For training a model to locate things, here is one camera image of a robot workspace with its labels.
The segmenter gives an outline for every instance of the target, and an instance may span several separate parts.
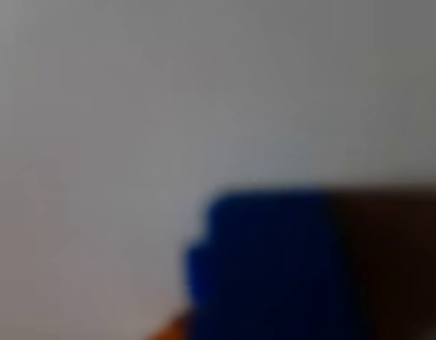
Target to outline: white wall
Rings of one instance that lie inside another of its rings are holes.
[[[436,1],[0,0],[0,340],[137,339],[228,185],[436,180]]]

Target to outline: white background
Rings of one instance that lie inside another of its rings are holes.
[[[0,0],[0,340],[138,339],[227,186],[436,181],[436,1]]]

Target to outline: blurry object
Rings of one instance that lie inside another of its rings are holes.
[[[335,191],[328,201],[369,338],[436,340],[436,188]]]
[[[191,340],[362,338],[340,236],[320,192],[219,199],[190,254]]]

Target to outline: blue object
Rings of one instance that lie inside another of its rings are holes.
[[[219,199],[188,254],[189,340],[362,338],[328,200],[314,192]]]

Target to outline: orange object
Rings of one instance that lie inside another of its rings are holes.
[[[187,315],[177,317],[170,325],[154,337],[150,338],[150,340],[184,340],[187,322]]]

